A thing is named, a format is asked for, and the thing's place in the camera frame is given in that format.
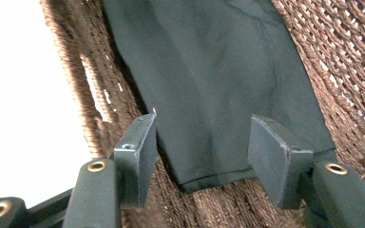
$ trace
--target white background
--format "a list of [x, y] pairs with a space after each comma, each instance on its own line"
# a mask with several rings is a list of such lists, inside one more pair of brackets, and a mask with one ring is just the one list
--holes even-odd
[[30, 208], [73, 187], [88, 161], [39, 1], [0, 1], [0, 198]]

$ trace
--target green cloth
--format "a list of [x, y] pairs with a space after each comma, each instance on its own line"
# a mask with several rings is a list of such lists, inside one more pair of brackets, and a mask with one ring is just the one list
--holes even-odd
[[279, 13], [259, 0], [104, 0], [116, 45], [186, 192], [254, 178], [251, 116], [334, 148]]

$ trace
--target brown wicker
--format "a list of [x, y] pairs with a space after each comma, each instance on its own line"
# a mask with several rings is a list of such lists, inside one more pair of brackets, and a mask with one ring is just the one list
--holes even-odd
[[[365, 0], [272, 0], [309, 73], [337, 157], [365, 180]], [[100, 1], [41, 0], [92, 158], [108, 156], [142, 104], [107, 32]], [[125, 227], [302, 227], [258, 180], [186, 195], [158, 159], [144, 210], [124, 211]]]

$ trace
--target wicker basket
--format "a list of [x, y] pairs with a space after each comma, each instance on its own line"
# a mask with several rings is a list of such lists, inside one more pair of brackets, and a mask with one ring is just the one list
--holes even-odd
[[[298, 47], [338, 159], [365, 180], [365, 0], [272, 0]], [[92, 158], [108, 156], [141, 103], [96, 0], [42, 0]], [[302, 211], [274, 208], [258, 180], [190, 195], [158, 159], [146, 207], [125, 227], [302, 227]]]

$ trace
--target folded fabric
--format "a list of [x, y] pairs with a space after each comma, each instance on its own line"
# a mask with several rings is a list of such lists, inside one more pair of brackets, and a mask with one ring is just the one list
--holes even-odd
[[104, 0], [116, 45], [186, 192], [254, 178], [251, 116], [334, 148], [279, 13], [264, 0]]

